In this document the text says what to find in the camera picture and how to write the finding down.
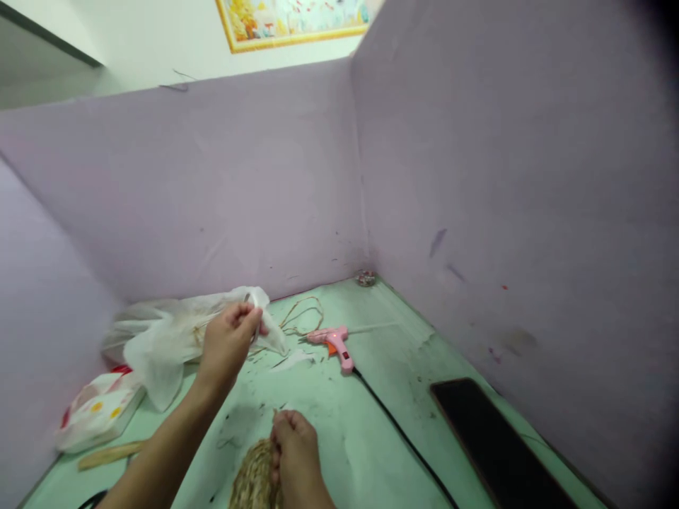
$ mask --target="tissue box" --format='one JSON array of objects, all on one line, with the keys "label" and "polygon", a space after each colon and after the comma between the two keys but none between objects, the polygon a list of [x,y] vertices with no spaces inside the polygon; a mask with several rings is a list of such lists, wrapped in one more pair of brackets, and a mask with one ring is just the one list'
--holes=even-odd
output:
[{"label": "tissue box", "polygon": [[55,433],[57,449],[75,453],[119,437],[143,398],[134,371],[99,375],[66,409]]}]

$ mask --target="woven straw piece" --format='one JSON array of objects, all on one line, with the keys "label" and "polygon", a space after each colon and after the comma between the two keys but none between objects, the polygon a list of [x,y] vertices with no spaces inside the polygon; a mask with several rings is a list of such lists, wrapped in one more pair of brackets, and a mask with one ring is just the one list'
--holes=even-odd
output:
[{"label": "woven straw piece", "polygon": [[233,481],[229,509],[282,509],[283,495],[271,482],[271,440],[254,444]]}]

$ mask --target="hand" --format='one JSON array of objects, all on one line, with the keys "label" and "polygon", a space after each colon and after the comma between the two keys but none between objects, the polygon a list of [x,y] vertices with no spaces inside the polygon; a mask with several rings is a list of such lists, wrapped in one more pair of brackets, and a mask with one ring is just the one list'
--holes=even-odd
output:
[{"label": "hand", "polygon": [[286,509],[335,508],[320,472],[316,430],[302,414],[283,410],[271,430],[272,482],[281,483]]},{"label": "hand", "polygon": [[260,334],[269,334],[261,319],[262,310],[251,303],[231,304],[212,319],[205,329],[203,357],[196,375],[199,386],[226,398],[248,356],[257,324]]}]

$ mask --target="scissors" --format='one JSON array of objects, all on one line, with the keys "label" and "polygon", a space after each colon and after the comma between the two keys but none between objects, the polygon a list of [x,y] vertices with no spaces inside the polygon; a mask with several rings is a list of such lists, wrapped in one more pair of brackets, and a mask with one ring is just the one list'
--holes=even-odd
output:
[{"label": "scissors", "polygon": [[[246,293],[246,294],[245,294],[245,298],[243,299],[243,302],[246,303],[246,302],[248,302],[249,300],[250,300],[250,294],[249,294],[249,293]],[[253,334],[253,337],[252,337],[252,339],[250,340],[250,344],[253,344],[255,341],[257,341],[257,338],[260,336],[260,325],[261,325],[261,324],[262,324],[261,322],[258,322],[258,323],[257,323],[257,328],[255,329],[255,333]]]}]

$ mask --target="left hand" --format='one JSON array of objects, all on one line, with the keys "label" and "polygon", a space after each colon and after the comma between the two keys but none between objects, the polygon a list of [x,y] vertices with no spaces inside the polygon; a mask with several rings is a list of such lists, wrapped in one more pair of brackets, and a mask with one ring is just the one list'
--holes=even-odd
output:
[{"label": "left hand", "polygon": [[260,324],[260,334],[269,334],[261,320],[262,309],[251,303],[230,304],[213,318],[205,329],[196,383],[226,398],[248,357],[257,324]]}]

